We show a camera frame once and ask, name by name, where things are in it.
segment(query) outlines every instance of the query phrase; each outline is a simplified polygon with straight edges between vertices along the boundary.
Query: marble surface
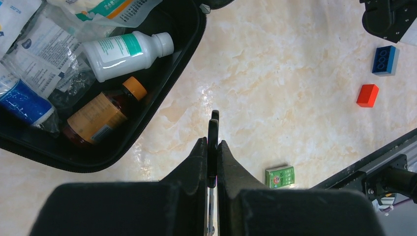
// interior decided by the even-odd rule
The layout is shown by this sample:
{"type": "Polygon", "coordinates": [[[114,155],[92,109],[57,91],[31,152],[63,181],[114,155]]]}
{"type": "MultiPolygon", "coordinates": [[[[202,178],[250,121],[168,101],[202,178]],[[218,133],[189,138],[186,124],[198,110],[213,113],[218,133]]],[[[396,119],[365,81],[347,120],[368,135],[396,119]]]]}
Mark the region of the marble surface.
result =
{"type": "Polygon", "coordinates": [[[237,0],[212,11],[205,36],[146,130],[112,167],[56,170],[0,150],[0,234],[26,235],[51,191],[79,181],[159,180],[207,135],[220,138],[263,181],[266,168],[295,167],[308,188],[417,127],[417,47],[398,43],[397,74],[370,73],[375,48],[358,0],[237,0]],[[375,83],[375,107],[355,101],[375,83]]]}

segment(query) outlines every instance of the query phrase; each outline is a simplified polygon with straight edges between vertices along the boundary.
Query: green box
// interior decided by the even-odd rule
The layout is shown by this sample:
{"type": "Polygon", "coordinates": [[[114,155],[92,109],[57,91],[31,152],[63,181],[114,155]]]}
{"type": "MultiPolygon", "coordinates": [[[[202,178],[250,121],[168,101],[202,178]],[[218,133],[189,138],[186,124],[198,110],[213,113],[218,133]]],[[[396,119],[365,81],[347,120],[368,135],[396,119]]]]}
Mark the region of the green box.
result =
{"type": "Polygon", "coordinates": [[[293,166],[284,166],[265,170],[265,184],[272,189],[280,188],[295,182],[293,166]]]}

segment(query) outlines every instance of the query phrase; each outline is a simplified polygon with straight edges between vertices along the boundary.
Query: black bracket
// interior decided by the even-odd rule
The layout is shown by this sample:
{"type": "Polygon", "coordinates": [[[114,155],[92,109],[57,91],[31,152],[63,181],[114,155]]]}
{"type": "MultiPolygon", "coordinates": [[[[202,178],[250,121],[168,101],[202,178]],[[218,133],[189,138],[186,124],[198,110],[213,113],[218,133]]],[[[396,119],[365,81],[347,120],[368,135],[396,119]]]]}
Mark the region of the black bracket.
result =
{"type": "Polygon", "coordinates": [[[417,18],[416,0],[359,0],[364,3],[362,24],[379,38],[397,43],[417,18]]]}
{"type": "Polygon", "coordinates": [[[372,175],[365,179],[364,191],[370,201],[378,200],[379,205],[382,205],[381,198],[386,194],[394,193],[388,188],[386,183],[385,171],[389,169],[407,170],[407,156],[404,154],[398,155],[385,165],[376,169],[372,175]]]}

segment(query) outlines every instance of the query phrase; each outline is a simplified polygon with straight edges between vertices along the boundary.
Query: case zipper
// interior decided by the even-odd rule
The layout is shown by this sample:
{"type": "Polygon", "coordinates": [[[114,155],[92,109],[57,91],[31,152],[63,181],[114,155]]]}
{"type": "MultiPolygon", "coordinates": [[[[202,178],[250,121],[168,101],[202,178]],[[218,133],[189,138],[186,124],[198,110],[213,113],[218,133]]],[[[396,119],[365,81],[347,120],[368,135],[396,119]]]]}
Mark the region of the case zipper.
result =
{"type": "Polygon", "coordinates": [[[222,3],[218,3],[218,4],[213,3],[213,1],[216,1],[216,0],[203,0],[202,3],[205,4],[205,5],[210,6],[210,8],[212,10],[218,10],[218,9],[221,9],[221,8],[231,4],[234,0],[226,0],[226,1],[223,1],[222,3]]]}

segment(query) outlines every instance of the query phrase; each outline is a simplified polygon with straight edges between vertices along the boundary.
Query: bottle label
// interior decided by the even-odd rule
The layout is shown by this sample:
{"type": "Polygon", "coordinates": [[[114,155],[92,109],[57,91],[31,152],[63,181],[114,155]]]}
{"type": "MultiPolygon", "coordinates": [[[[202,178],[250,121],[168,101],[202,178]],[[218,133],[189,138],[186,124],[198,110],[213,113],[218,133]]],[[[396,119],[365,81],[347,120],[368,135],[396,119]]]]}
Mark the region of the bottle label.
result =
{"type": "Polygon", "coordinates": [[[67,122],[85,141],[97,144],[126,120],[126,116],[101,93],[67,122]]]}
{"type": "Polygon", "coordinates": [[[138,40],[133,34],[125,34],[94,42],[104,63],[143,54],[138,40]]]}

